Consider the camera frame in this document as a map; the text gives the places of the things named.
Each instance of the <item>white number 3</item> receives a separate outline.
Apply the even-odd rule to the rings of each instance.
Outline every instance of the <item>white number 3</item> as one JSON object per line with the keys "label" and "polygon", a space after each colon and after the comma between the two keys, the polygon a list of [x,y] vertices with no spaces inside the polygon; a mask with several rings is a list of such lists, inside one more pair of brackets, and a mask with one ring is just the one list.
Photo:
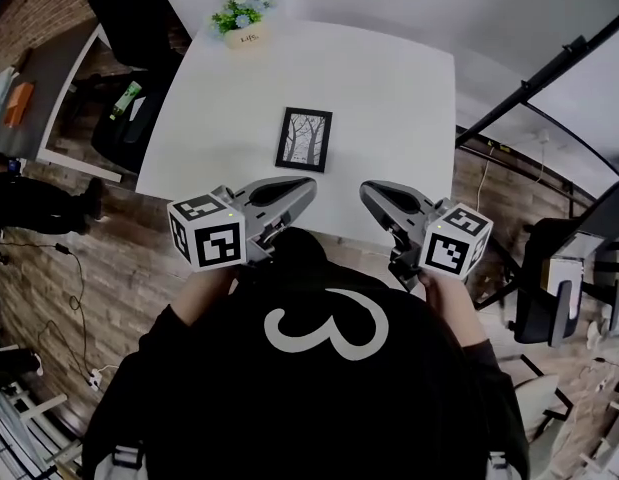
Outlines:
{"label": "white number 3", "polygon": [[265,317],[265,335],[269,343],[282,352],[293,354],[310,350],[320,345],[320,343],[326,339],[330,339],[336,352],[349,361],[359,361],[360,359],[365,359],[378,352],[385,344],[387,335],[389,334],[389,320],[387,320],[387,315],[385,315],[382,308],[368,297],[357,292],[338,290],[335,288],[328,288],[327,291],[349,297],[371,313],[373,321],[376,324],[376,332],[369,343],[362,346],[349,343],[342,334],[340,334],[333,320],[333,316],[330,316],[329,320],[319,329],[316,329],[306,336],[286,336],[278,329],[280,320],[285,316],[285,310],[280,308],[274,309]]}

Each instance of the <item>tree artwork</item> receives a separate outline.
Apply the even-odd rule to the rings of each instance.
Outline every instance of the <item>tree artwork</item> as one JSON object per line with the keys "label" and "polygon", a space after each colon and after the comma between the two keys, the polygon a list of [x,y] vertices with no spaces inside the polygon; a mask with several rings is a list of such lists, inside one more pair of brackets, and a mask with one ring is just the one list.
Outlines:
{"label": "tree artwork", "polygon": [[324,172],[331,113],[287,109],[276,165]]}

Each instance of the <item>potted plant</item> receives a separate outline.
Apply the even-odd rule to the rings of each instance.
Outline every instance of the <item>potted plant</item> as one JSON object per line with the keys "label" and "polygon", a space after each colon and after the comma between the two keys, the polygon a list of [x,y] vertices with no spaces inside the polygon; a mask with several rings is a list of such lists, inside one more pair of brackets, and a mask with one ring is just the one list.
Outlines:
{"label": "potted plant", "polygon": [[262,17],[271,7],[271,0],[227,0],[211,17],[212,31],[224,36],[229,48],[258,44],[267,36]]}

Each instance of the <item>hand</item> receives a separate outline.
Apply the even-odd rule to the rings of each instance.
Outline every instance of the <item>hand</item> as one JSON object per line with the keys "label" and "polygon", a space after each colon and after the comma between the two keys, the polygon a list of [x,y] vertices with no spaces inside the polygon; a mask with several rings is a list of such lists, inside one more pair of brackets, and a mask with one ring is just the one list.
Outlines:
{"label": "hand", "polygon": [[229,293],[235,278],[236,271],[233,268],[218,268],[191,274],[172,302],[171,309],[180,320],[191,326],[218,299]]}
{"label": "hand", "polygon": [[443,318],[462,347],[487,340],[467,288],[458,279],[422,270],[418,279],[425,287],[427,303]]}

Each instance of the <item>brick wall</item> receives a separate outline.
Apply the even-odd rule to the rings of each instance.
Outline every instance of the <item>brick wall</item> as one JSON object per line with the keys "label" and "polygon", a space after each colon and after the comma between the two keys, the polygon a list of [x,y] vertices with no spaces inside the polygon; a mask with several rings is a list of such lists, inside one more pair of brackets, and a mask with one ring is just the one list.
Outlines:
{"label": "brick wall", "polygon": [[22,52],[93,17],[87,0],[0,0],[0,71]]}

